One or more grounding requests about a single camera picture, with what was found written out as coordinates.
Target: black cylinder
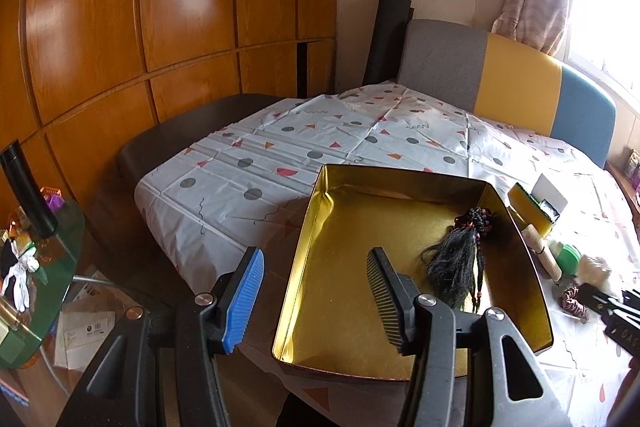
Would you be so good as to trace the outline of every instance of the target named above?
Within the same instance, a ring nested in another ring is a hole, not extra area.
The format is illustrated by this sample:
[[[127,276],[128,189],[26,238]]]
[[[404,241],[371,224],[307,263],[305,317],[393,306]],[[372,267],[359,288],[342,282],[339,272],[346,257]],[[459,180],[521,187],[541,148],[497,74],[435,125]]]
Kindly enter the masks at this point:
[[[15,198],[38,235],[43,239],[52,236],[58,220],[40,193],[18,140],[0,153],[0,165]]]
[[[411,0],[378,1],[363,86],[379,84],[398,76],[404,34],[413,13]]]

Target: window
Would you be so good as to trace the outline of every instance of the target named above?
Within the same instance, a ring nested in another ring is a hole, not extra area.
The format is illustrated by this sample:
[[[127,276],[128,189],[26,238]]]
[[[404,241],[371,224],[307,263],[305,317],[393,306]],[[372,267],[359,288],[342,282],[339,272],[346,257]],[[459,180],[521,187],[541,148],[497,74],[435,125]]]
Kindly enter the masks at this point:
[[[564,61],[640,113],[640,0],[574,0]]]

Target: red triangle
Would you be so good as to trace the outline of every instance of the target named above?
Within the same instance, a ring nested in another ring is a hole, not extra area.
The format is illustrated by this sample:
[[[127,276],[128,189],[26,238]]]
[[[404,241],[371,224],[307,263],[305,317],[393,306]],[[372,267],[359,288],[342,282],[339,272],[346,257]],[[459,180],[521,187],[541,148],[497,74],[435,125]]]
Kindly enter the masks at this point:
[[[292,171],[291,169],[276,169],[277,174],[280,176],[293,176],[298,174],[298,171]]]

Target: green lid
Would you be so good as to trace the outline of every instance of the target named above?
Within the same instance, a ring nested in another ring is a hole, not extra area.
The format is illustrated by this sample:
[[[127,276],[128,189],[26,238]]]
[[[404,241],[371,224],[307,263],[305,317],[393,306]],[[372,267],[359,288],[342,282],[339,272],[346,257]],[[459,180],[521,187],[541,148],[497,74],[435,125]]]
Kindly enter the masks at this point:
[[[562,250],[556,257],[558,266],[564,273],[575,275],[578,269],[578,261],[580,261],[581,254],[571,245],[564,245]]]

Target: blue gripper pad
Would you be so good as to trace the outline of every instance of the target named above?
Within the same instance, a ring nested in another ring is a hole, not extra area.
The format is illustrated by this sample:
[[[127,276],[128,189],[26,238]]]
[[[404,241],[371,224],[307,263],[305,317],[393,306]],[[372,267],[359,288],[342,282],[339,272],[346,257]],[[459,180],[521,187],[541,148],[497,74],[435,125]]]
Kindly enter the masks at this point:
[[[226,327],[222,336],[222,347],[228,355],[242,342],[263,276],[264,255],[262,250],[256,248],[226,310]]]

